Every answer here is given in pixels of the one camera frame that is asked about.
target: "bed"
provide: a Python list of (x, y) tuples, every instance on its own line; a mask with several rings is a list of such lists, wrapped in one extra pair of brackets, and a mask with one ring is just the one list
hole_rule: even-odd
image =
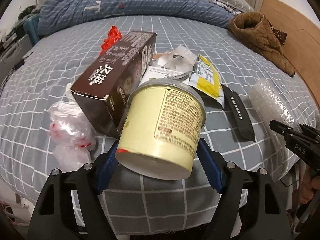
[[(122, 34), (130, 30), (156, 32), (155, 53), (184, 45), (214, 63), (222, 83), (240, 95), (255, 131), (255, 142), (243, 140), (231, 110), (223, 110), (211, 98), (203, 97), (207, 121), (201, 137), (226, 161), (251, 171), (265, 167), (277, 180), (298, 160), (286, 149), (274, 150), (266, 131), (268, 124), (262, 122), (248, 99), (255, 82), (265, 78), (299, 123), (315, 127), (319, 111), (298, 75), (289, 77), (222, 27), (174, 16), (117, 16), (78, 24), (43, 38), (6, 83), (0, 96), (0, 175), (19, 195), (35, 203), (48, 175), (58, 167), (52, 155), (56, 144), (48, 133), (48, 108), (57, 101), (68, 101), (66, 85), (95, 60), (112, 25)], [(114, 141), (102, 134), (96, 134), (96, 139), (93, 160), (108, 151)], [(84, 225), (77, 194), (72, 195), (77, 222)], [(219, 197), (196, 157), (191, 176), (180, 181), (151, 179), (119, 165), (100, 202), (116, 234), (146, 235), (209, 222)], [(241, 205), (245, 201), (244, 191)]]

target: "blue gripper pad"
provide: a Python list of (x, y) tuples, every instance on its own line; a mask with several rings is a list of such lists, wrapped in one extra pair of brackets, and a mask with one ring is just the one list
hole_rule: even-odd
[[(220, 153), (212, 151), (203, 138), (200, 138), (199, 140), (197, 155), (208, 178), (210, 186), (214, 188), (219, 194), (222, 194), (224, 189), (222, 180), (222, 164), (223, 162), (226, 163), (224, 158)], [(212, 155), (215, 155), (220, 163), (215, 163)]]
[(97, 185), (96, 191), (98, 194), (101, 194), (105, 189), (108, 189), (109, 183), (111, 181), (112, 175), (115, 172), (119, 162), (116, 159), (116, 150), (118, 148), (119, 141), (114, 142), (108, 151), (108, 158), (105, 161), (105, 164), (101, 168), (100, 173), (97, 175)]

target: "black package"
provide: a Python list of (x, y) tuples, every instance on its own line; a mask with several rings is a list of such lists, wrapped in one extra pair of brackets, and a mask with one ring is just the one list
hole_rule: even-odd
[(236, 119), (241, 136), (249, 141), (255, 142), (250, 117), (239, 95), (225, 85), (222, 85), (222, 89), (225, 101), (230, 105), (232, 113)]

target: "white plastic wrapper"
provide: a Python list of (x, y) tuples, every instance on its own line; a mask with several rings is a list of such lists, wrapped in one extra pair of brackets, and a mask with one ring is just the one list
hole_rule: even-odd
[(53, 150), (62, 172), (77, 171), (85, 163), (90, 163), (89, 151), (86, 148), (58, 144)]
[(192, 71), (193, 65), (182, 56), (169, 60), (162, 68), (180, 73)]
[(189, 49), (186, 47), (179, 45), (176, 49), (171, 51), (170, 53), (161, 56), (158, 60), (153, 62), (152, 66), (155, 67), (164, 67), (169, 61), (174, 60), (176, 56), (182, 56), (186, 61), (176, 60), (170, 64), (170, 66), (166, 66), (167, 69), (179, 71), (179, 72), (188, 72), (192, 71), (192, 67), (197, 60), (197, 55), (193, 54)]
[(70, 102), (56, 102), (49, 108), (49, 133), (58, 144), (52, 153), (63, 172), (76, 171), (91, 162), (89, 151), (96, 144), (91, 124), (69, 93), (70, 87), (71, 84), (66, 87)]
[[(183, 74), (183, 73), (177, 72), (174, 70), (170, 70), (170, 69), (164, 69), (161, 67), (149, 66), (147, 68), (146, 72), (144, 73), (143, 78), (141, 79), (139, 86), (142, 85), (144, 82), (147, 82), (151, 79), (172, 78), (172, 77), (177, 77), (181, 74)], [(185, 78), (183, 78), (179, 81), (181, 81), (182, 83), (185, 83), (186, 85), (189, 85), (189, 77), (188, 76), (186, 76)]]
[(281, 100), (280, 95), (267, 80), (259, 79), (252, 87), (249, 98), (254, 109), (264, 121), (276, 151), (285, 145), (285, 140), (283, 136), (270, 129), (269, 123), (272, 119), (301, 132), (298, 122), (292, 117), (286, 103)]

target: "red plastic bag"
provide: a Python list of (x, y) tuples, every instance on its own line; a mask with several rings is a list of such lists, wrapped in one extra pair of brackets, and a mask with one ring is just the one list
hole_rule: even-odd
[(112, 26), (108, 33), (108, 38), (103, 40), (104, 43), (101, 45), (102, 51), (100, 52), (99, 56), (105, 53), (107, 49), (109, 49), (114, 43), (116, 43), (121, 38), (122, 35), (118, 28), (116, 26)]

